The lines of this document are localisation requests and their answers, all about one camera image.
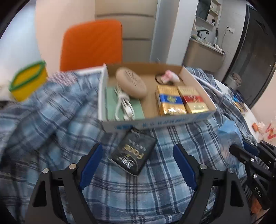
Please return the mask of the red gold tissue pack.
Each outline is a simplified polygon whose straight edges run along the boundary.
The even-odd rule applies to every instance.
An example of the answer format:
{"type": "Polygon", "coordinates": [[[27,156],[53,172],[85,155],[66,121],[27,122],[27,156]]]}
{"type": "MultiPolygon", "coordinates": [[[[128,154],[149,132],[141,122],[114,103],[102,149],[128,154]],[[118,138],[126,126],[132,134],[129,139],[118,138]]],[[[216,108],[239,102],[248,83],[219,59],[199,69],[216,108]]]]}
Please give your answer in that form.
{"type": "Polygon", "coordinates": [[[194,114],[209,111],[208,106],[194,87],[178,86],[177,89],[188,113],[194,114]]]}

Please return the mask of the black tissue pack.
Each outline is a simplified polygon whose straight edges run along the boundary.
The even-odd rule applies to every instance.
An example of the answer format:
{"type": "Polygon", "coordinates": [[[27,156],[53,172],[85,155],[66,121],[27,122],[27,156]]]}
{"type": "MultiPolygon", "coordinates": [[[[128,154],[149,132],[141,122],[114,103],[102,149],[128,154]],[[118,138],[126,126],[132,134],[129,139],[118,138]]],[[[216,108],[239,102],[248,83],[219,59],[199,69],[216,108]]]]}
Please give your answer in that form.
{"type": "Polygon", "coordinates": [[[155,137],[133,127],[110,154],[109,160],[130,175],[138,176],[156,143],[155,137]]]}

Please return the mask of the blue gold tissue pack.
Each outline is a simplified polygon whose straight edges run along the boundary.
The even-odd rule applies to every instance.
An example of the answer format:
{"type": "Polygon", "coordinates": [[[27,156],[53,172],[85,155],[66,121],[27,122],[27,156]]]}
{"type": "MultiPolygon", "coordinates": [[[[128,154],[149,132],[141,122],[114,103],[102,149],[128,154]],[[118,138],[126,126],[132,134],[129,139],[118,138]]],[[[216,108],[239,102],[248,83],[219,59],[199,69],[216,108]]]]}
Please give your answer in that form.
{"type": "Polygon", "coordinates": [[[157,85],[156,99],[161,116],[187,114],[176,86],[157,85]]]}

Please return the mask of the white plush with black cable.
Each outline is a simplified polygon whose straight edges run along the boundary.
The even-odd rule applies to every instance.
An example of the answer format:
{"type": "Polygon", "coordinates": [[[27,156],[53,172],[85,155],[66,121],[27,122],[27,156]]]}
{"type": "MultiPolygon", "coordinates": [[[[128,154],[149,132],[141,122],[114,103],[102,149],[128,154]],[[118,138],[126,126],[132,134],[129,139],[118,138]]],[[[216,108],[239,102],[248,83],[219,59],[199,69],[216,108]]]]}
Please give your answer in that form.
{"type": "Polygon", "coordinates": [[[180,78],[171,70],[167,70],[164,74],[157,74],[155,76],[155,81],[161,85],[174,85],[180,82],[180,78]]]}

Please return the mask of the green notepad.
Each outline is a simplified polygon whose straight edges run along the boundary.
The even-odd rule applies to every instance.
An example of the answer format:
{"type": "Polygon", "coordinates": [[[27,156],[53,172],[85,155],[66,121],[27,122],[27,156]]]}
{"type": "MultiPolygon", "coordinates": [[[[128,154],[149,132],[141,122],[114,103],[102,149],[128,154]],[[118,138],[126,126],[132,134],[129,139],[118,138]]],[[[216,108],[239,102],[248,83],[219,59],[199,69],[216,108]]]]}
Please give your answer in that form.
{"type": "Polygon", "coordinates": [[[120,87],[107,87],[105,96],[108,121],[130,121],[145,118],[140,100],[131,98],[120,87]]]}

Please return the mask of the tan round wooden coaster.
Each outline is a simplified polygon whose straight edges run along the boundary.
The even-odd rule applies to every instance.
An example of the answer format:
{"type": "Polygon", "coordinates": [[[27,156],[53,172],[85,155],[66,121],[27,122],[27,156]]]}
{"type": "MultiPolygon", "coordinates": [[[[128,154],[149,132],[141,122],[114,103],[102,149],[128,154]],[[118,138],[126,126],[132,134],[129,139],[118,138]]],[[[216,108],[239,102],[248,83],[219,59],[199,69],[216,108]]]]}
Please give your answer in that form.
{"type": "Polygon", "coordinates": [[[118,68],[116,80],[121,90],[132,98],[143,99],[148,94],[147,86],[142,78],[129,68],[118,68]]]}

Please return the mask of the clear plastic bag red print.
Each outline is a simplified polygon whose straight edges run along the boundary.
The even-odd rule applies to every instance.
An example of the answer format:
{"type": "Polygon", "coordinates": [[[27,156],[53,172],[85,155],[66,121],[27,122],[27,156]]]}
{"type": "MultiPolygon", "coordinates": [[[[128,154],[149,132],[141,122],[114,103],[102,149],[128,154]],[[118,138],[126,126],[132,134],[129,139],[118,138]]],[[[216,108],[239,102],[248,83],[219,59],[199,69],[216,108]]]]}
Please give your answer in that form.
{"type": "Polygon", "coordinates": [[[258,140],[266,142],[275,141],[275,118],[273,118],[269,124],[265,125],[263,122],[253,123],[252,128],[255,133],[259,134],[258,140]]]}

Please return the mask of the blue small box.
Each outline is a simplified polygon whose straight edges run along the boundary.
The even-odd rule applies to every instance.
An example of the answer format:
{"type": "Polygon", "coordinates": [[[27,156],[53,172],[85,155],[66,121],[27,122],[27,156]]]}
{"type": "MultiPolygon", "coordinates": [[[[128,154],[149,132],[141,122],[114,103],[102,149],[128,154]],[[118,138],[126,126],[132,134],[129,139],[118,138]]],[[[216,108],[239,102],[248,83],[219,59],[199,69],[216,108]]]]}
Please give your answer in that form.
{"type": "Polygon", "coordinates": [[[241,95],[241,93],[239,91],[232,90],[231,91],[231,98],[234,102],[244,103],[244,98],[243,98],[243,96],[241,95]]]}

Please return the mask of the dark bathroom door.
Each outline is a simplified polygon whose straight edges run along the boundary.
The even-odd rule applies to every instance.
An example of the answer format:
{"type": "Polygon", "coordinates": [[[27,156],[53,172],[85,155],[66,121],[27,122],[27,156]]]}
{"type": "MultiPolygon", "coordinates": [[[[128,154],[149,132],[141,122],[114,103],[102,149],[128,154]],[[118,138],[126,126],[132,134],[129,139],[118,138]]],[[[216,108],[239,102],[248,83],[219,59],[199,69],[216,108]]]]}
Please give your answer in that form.
{"type": "Polygon", "coordinates": [[[238,92],[252,108],[266,90],[275,72],[275,34],[261,14],[247,5],[244,27],[234,58],[223,79],[241,77],[238,92]]]}

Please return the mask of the white hair dryer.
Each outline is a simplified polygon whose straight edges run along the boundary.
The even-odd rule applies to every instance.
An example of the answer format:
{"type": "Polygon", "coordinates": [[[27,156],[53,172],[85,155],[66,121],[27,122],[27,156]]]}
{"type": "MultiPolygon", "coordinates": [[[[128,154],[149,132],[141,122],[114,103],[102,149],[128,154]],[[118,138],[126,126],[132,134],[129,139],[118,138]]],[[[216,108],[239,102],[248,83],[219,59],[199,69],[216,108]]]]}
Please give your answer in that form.
{"type": "Polygon", "coordinates": [[[225,53],[224,50],[222,50],[217,44],[213,44],[213,47],[219,50],[220,52],[225,53]]]}

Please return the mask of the bathroom vanity cabinet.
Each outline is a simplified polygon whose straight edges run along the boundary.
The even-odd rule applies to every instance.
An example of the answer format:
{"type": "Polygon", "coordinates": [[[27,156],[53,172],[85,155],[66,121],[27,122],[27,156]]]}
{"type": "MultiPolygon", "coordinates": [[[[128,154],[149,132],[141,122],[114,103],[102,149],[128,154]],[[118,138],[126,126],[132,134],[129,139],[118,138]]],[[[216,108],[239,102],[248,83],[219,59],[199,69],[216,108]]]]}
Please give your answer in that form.
{"type": "Polygon", "coordinates": [[[225,54],[220,50],[190,38],[183,65],[216,73],[224,59],[225,54]]]}

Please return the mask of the floral patterned cloth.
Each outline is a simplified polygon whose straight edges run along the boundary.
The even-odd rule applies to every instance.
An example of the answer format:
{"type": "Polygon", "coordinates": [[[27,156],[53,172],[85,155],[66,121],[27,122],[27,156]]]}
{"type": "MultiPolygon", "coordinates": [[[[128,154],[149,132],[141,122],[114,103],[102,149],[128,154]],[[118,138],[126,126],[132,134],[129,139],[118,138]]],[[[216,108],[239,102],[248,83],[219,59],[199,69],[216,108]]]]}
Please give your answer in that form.
{"type": "Polygon", "coordinates": [[[73,72],[54,72],[50,77],[47,78],[49,82],[54,82],[59,85],[71,86],[77,80],[77,76],[73,72]]]}

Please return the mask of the yellow green bin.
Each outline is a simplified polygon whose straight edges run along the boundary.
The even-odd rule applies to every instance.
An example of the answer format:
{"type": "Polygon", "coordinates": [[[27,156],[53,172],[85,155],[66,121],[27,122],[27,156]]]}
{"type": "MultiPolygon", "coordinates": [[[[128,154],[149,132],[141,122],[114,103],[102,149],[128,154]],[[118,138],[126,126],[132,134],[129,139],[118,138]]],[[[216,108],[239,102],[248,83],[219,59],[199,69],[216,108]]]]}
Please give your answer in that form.
{"type": "Polygon", "coordinates": [[[46,62],[38,61],[19,70],[10,86],[9,91],[16,101],[24,101],[37,88],[43,85],[48,78],[46,71],[46,62]]]}

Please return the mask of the open cardboard box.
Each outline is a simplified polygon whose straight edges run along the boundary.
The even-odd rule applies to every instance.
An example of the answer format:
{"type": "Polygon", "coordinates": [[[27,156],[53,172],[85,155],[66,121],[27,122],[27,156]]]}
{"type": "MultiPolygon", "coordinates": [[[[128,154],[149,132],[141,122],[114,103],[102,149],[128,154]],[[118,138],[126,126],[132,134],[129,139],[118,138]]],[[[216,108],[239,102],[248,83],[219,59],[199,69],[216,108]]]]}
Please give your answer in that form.
{"type": "Polygon", "coordinates": [[[217,107],[207,94],[202,85],[197,81],[197,76],[191,74],[184,66],[167,65],[160,63],[125,63],[125,64],[108,64],[103,65],[99,82],[98,91],[98,119],[107,133],[126,131],[131,127],[139,130],[161,128],[165,126],[178,126],[210,118],[217,107]],[[107,119],[107,100],[106,87],[116,86],[116,70],[120,67],[126,67],[137,73],[145,82],[148,95],[141,100],[141,106],[144,113],[144,119],[131,121],[115,121],[107,119]],[[160,116],[158,101],[156,98],[157,82],[155,75],[171,70],[179,75],[181,85],[193,86],[198,91],[204,102],[207,104],[209,111],[196,114],[186,114],[177,116],[160,116]]]}

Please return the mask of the orange chair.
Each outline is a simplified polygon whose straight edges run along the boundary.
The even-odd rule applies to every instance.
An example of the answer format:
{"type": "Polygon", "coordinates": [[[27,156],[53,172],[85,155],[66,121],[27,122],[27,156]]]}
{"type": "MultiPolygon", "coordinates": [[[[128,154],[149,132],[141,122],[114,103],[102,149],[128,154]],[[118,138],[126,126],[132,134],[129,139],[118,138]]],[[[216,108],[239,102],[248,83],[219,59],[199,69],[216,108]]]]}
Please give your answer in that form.
{"type": "Polygon", "coordinates": [[[95,20],[70,27],[62,42],[60,71],[121,63],[123,27],[117,20],[95,20]]]}

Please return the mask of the beige refrigerator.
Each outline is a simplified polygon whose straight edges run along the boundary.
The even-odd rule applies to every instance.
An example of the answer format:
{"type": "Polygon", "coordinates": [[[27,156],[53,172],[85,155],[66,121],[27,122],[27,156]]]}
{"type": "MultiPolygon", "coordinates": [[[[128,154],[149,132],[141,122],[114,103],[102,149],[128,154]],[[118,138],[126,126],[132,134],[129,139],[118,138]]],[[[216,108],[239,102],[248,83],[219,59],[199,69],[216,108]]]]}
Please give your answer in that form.
{"type": "Polygon", "coordinates": [[[158,1],[95,1],[95,19],[113,19],[123,27],[123,61],[148,62],[158,1]]]}

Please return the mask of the wall mirror cabinet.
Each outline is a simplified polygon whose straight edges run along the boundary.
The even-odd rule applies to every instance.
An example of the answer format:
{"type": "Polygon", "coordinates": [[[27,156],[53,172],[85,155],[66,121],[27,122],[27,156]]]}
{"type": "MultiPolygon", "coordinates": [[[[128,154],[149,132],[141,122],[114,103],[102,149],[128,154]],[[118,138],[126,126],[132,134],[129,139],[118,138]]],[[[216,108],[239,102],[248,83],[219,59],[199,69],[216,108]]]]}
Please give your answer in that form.
{"type": "Polygon", "coordinates": [[[216,0],[199,0],[196,10],[196,18],[216,26],[220,16],[222,4],[216,0]]]}

